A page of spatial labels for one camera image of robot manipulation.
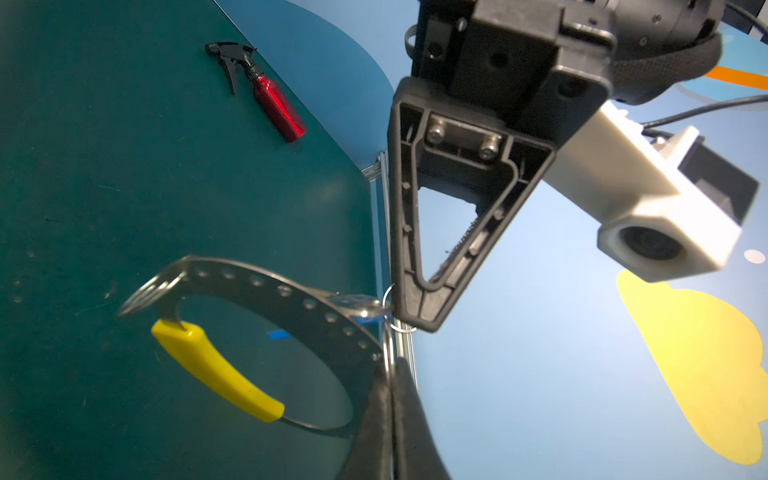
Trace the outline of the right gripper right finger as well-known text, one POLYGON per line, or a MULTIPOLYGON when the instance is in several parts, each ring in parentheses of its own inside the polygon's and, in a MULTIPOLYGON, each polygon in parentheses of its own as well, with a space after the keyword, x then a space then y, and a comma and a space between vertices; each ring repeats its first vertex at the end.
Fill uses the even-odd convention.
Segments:
POLYGON ((394 478, 448 480, 410 366, 398 358, 392 377, 394 478))

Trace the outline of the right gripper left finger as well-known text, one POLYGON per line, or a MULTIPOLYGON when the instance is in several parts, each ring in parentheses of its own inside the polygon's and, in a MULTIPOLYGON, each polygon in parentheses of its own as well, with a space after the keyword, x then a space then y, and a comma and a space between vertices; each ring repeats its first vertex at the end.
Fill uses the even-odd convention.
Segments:
POLYGON ((389 376, 375 370, 360 428, 338 475, 343 480, 387 480, 393 475, 393 408, 389 376))

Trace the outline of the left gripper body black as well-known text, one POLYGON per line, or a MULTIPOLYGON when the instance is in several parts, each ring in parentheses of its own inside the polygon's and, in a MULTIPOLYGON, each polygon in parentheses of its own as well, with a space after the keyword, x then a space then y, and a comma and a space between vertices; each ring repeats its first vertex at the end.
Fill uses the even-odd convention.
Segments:
POLYGON ((423 1, 414 77, 564 145, 613 92, 614 13, 590 1, 423 1))

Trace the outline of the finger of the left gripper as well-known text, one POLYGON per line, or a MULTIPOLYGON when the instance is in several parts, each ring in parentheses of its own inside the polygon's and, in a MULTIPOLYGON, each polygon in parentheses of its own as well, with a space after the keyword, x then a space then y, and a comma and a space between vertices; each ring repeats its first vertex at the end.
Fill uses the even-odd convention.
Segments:
POLYGON ((457 238, 443 261, 443 269, 447 269, 461 254, 464 244, 471 236, 478 219, 478 208, 475 204, 460 199, 454 199, 449 210, 449 230, 457 238))
POLYGON ((543 180, 557 148, 449 98, 435 84, 406 77, 393 97, 388 149, 394 314, 434 333, 543 180), (432 275, 423 266, 423 188, 478 208, 460 256, 432 275))

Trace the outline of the grey keyring yellow handle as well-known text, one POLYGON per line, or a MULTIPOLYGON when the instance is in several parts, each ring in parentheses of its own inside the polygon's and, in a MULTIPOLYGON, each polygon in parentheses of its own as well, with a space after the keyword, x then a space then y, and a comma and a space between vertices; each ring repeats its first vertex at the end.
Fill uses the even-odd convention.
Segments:
POLYGON ((349 438, 362 420, 377 341, 307 347, 257 313, 254 296, 282 278, 262 267, 186 256, 162 269, 119 307, 150 312, 163 350, 222 399, 264 422, 349 438))

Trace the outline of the silver key blue tag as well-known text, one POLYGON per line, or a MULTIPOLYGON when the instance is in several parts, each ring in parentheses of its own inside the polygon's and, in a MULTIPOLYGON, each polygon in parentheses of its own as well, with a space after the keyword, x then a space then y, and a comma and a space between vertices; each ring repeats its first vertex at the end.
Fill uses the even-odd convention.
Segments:
POLYGON ((376 343, 368 326, 380 325, 402 335, 417 331, 395 318, 390 293, 382 298, 342 294, 288 282, 277 283, 254 296, 257 313, 272 321, 307 347, 376 343))

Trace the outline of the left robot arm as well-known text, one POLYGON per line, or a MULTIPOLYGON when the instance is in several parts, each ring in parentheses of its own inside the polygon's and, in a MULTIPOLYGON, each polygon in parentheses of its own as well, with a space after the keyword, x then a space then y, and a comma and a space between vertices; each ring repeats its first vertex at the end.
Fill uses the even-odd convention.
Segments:
POLYGON ((537 185, 598 221, 598 248, 655 283, 722 269, 758 182, 640 105, 710 73, 722 1, 424 1, 392 103, 397 319, 438 330, 537 185))

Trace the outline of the red spray bottle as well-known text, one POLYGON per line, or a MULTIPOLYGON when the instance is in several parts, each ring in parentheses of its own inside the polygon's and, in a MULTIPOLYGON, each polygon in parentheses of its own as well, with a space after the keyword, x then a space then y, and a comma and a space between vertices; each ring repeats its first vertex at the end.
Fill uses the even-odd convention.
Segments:
POLYGON ((223 68, 232 95, 237 93, 237 72, 239 69, 243 71, 254 98, 288 143, 298 141, 306 134, 303 119, 279 84, 254 61, 255 48, 237 42, 211 42, 205 45, 204 50, 223 68))

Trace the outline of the aluminium frame rail left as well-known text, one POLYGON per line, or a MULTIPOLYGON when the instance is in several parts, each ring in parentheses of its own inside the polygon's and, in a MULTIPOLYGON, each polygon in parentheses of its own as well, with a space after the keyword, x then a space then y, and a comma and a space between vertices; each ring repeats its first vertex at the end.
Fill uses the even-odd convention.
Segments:
POLYGON ((388 153, 381 151, 374 163, 362 170, 370 187, 376 291, 384 306, 391 310, 390 313, 384 315, 385 320, 383 321, 382 329, 390 336, 394 352, 408 362, 413 380, 415 384, 418 384, 413 339, 417 329, 397 319, 393 312, 393 283, 390 268, 388 160, 388 153))

